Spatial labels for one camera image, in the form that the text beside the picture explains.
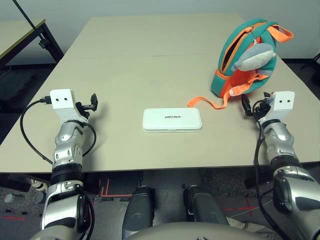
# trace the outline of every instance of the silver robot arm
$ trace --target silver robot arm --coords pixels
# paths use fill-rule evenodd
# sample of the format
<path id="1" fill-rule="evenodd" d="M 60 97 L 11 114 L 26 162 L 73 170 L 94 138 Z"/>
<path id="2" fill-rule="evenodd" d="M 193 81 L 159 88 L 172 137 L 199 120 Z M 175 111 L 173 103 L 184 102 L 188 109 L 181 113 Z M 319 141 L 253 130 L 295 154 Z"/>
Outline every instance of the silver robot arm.
<path id="1" fill-rule="evenodd" d="M 51 185 L 47 190 L 41 231 L 32 240 L 78 240 L 91 226 L 90 212 L 94 217 L 91 202 L 84 194 L 82 182 L 84 129 L 89 113 L 97 109 L 97 97 L 92 95 L 91 105 L 76 103 L 70 89 L 50 92 L 53 109 L 61 119 L 60 131 L 55 137 L 54 162 Z"/>
<path id="2" fill-rule="evenodd" d="M 292 91 L 274 92 L 261 101 L 255 112 L 274 171 L 273 204 L 295 223 L 301 239 L 315 240 L 320 238 L 320 185 L 300 164 L 293 148 L 294 136 L 283 123 L 293 109 L 294 99 Z"/>

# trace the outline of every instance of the white box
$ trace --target white box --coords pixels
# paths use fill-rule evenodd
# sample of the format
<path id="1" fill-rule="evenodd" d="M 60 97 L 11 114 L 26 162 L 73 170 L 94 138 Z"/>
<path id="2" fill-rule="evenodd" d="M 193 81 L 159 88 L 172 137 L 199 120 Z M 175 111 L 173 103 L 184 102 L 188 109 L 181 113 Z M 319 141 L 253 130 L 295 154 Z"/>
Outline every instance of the white box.
<path id="1" fill-rule="evenodd" d="M 198 132 L 202 127 L 200 112 L 188 108 L 147 108 L 143 112 L 145 132 Z"/>

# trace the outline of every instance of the orange strap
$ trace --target orange strap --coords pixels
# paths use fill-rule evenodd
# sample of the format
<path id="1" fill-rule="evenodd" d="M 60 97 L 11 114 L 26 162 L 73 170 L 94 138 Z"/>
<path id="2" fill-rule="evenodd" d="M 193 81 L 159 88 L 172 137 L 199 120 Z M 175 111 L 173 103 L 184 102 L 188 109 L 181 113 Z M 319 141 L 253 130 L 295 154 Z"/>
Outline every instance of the orange strap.
<path id="1" fill-rule="evenodd" d="M 208 98 L 206 98 L 204 96 L 196 96 L 195 98 L 191 99 L 188 102 L 188 107 L 193 108 L 197 104 L 197 102 L 204 100 L 204 101 L 207 101 L 209 104 L 211 104 L 212 107 L 214 107 L 215 109 L 224 109 L 228 105 L 228 99 L 230 97 L 241 95 L 242 93 L 247 91 L 252 86 L 252 84 L 254 84 L 254 81 L 263 80 L 263 79 L 266 79 L 267 77 L 269 77 L 269 76 L 256 73 L 251 76 L 251 78 L 248 80 L 248 82 L 246 82 L 242 85 L 239 85 L 239 86 L 232 87 L 231 89 L 229 89 L 228 91 L 226 91 L 224 93 L 222 106 L 215 104 L 214 102 L 210 101 Z"/>
<path id="2" fill-rule="evenodd" d="M 268 27 L 267 30 L 272 35 L 272 37 L 280 43 L 288 42 L 294 37 L 294 34 L 291 31 L 277 24 Z"/>

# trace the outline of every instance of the table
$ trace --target table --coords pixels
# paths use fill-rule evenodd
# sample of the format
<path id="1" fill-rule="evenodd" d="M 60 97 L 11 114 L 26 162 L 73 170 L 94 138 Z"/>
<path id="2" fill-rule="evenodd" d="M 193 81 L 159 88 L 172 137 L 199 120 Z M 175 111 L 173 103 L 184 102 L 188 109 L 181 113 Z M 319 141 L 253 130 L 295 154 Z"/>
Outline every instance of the table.
<path id="1" fill-rule="evenodd" d="M 142 128 L 146 108 L 183 108 L 195 96 L 221 102 L 210 84 L 227 37 L 243 21 L 234 13 L 93 17 L 32 101 L 52 89 L 70 88 L 87 104 L 96 93 L 98 109 L 89 121 L 97 143 L 83 158 L 84 172 L 252 166 L 258 129 L 253 119 L 244 118 L 240 96 L 221 110 L 198 103 L 199 132 L 146 133 Z M 253 103 L 263 92 L 285 90 L 296 93 L 285 121 L 296 154 L 301 162 L 319 161 L 319 100 L 280 58 L 265 86 L 248 96 Z M 60 129 L 52 106 L 32 107 L 24 121 L 31 142 L 52 159 Z M 87 137 L 83 148 L 91 141 Z M 25 143 L 19 122 L 0 146 L 0 156 L 1 172 L 51 172 Z M 259 161 L 268 164 L 264 145 Z"/>
<path id="2" fill-rule="evenodd" d="M 33 19 L 34 26 L 49 42 L 47 50 L 58 63 L 64 53 L 57 44 L 46 25 L 46 19 Z M 11 59 L 13 59 L 22 49 L 38 37 L 38 34 L 26 20 L 0 21 L 0 69 L 2 69 Z M 0 110 L 5 113 L 21 113 L 23 109 L 11 108 L 0 99 Z"/>

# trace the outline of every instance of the unitree logo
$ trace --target unitree logo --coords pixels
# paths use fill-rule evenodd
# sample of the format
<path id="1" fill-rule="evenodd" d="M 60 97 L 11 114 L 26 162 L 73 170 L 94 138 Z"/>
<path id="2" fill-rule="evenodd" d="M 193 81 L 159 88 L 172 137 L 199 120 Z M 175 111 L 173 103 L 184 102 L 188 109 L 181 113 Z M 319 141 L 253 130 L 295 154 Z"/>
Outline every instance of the unitree logo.
<path id="1" fill-rule="evenodd" d="M 165 116 L 165 119 L 180 119 L 181 116 Z"/>

